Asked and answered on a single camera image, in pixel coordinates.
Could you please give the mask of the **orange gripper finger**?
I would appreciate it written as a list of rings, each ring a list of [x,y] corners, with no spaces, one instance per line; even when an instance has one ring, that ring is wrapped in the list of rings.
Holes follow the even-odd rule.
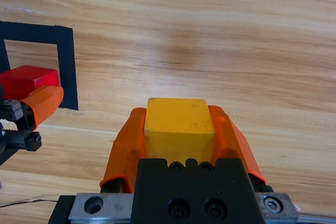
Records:
[[[21,100],[22,103],[29,106],[33,111],[34,130],[56,112],[63,97],[64,90],[62,87],[43,85]]]
[[[133,109],[113,141],[106,172],[100,182],[102,193],[134,192],[138,162],[146,158],[145,116],[145,108]]]
[[[210,105],[208,108],[215,129],[215,145],[211,163],[215,164],[219,158],[239,158],[255,192],[272,192],[273,188],[267,185],[267,180],[261,174],[247,139],[242,132],[221,107]]]

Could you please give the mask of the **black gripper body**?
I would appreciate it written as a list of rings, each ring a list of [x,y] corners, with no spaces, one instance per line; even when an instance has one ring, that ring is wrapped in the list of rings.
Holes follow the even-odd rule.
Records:
[[[18,100],[1,99],[1,119],[17,126],[16,130],[8,130],[1,125],[1,164],[19,150],[35,152],[41,147],[34,113],[28,105]]]

